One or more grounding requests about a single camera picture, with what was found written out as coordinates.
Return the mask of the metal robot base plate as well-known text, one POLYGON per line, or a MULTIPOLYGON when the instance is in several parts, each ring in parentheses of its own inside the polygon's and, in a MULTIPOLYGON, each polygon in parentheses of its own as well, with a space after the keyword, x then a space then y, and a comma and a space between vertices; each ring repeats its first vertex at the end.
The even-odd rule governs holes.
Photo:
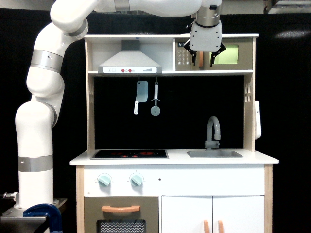
MULTIPOLYGON (((67 200, 67 198, 55 198, 52 204, 62 214, 67 200)), ((17 203, 5 211, 0 216, 0 231, 2 233, 50 233, 49 222, 45 216, 23 217, 25 210, 17 203)))

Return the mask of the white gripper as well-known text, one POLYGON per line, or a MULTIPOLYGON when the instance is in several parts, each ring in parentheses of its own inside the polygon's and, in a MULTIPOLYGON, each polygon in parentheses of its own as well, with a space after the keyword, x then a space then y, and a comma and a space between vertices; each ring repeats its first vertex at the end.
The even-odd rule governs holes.
POLYGON ((190 41, 184 44, 184 48, 191 54, 193 66, 196 65, 197 51, 212 52, 210 55, 210 67, 215 62, 215 58, 226 50, 222 42, 222 23, 214 27, 201 27, 196 22, 193 23, 190 33, 190 41))

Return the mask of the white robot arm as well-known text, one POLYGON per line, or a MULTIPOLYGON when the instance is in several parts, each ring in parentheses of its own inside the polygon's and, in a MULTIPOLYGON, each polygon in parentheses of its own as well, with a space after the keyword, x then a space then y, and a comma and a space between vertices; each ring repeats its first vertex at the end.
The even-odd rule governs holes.
POLYGON ((189 41, 193 51, 217 52, 222 39, 220 0, 58 0, 51 23, 38 34, 26 85, 31 100, 16 113, 19 205, 28 209, 52 204, 52 128, 57 123, 64 94, 60 74, 66 49, 88 32, 93 12, 143 11, 160 17, 196 14, 189 41))

